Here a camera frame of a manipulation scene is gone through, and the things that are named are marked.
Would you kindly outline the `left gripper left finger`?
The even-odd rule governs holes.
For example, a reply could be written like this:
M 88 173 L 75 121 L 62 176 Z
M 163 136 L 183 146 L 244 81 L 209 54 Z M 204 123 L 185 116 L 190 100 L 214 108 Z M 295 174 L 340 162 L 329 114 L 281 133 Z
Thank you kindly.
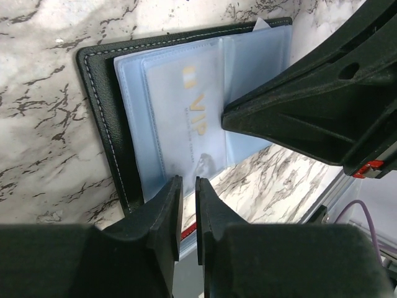
M 2 297 L 171 297 L 183 183 L 101 230 L 88 224 L 1 225 Z

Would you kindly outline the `red card holder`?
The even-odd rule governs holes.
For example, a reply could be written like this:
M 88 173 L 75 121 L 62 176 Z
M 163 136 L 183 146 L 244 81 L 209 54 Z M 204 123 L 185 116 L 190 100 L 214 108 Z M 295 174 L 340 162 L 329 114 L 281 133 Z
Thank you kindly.
M 181 234 L 180 253 L 185 253 L 197 245 L 197 223 L 188 226 Z

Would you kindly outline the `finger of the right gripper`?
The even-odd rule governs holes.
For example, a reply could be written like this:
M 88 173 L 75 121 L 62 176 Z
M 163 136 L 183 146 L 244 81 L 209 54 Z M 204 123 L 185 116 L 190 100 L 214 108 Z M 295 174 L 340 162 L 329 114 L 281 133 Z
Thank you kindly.
M 222 127 L 355 178 L 396 169 L 396 2 L 366 1 L 320 46 L 228 104 Z

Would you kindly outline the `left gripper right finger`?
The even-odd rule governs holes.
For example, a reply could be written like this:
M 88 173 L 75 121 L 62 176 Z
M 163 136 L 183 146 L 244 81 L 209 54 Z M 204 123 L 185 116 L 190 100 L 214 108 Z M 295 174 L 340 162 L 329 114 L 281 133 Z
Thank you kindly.
M 344 224 L 253 224 L 195 185 L 205 297 L 391 297 L 369 239 Z

